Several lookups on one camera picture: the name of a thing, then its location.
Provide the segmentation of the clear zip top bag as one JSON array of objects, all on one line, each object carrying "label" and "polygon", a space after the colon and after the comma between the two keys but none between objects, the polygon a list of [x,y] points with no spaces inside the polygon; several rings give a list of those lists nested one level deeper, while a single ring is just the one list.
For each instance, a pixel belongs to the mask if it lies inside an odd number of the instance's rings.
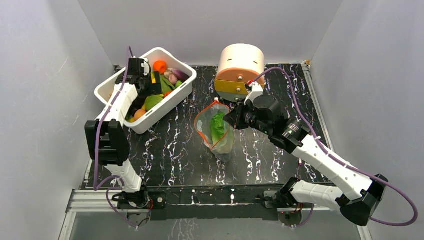
[{"label": "clear zip top bag", "polygon": [[229,112],[230,108],[216,97],[194,120],[194,128],[203,144],[221,163],[231,161],[234,153],[234,129],[224,121]]}]

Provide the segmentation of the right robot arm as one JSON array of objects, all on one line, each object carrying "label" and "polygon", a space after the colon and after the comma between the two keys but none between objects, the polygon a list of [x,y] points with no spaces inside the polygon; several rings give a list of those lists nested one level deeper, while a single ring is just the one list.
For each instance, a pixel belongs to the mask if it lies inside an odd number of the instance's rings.
[{"label": "right robot arm", "polygon": [[287,207],[308,203],[338,210],[351,223],[365,227],[382,200],[385,186],[380,174],[373,177],[348,169],[320,149],[311,130],[294,118],[288,118],[280,102],[261,95],[239,104],[223,118],[237,130],[252,128],[268,136],[276,147],[311,165],[334,185],[308,183],[292,177],[278,193],[264,197]]}]

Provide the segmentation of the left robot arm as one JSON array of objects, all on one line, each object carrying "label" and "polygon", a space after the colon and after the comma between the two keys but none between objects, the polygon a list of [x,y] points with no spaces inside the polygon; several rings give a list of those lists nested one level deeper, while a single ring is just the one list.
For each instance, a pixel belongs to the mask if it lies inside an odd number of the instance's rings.
[{"label": "left robot arm", "polygon": [[123,76],[116,78],[112,95],[95,120],[84,126],[90,158],[94,163],[93,188],[98,190],[107,180],[99,180],[99,167],[111,172],[122,191],[131,193],[130,202],[137,208],[149,203],[149,194],[141,189],[142,179],[129,160],[130,144],[124,132],[124,123],[134,101],[157,95],[161,83],[152,76],[148,59],[130,57]]}]

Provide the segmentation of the green toy cabbage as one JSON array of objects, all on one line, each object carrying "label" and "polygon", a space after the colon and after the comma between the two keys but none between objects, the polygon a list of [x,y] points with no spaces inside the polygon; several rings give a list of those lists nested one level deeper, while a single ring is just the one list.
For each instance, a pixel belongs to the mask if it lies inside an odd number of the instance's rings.
[{"label": "green toy cabbage", "polygon": [[212,151],[218,154],[229,154],[233,148],[233,140],[229,125],[224,121],[224,112],[218,112],[210,120],[210,135],[212,138]]}]

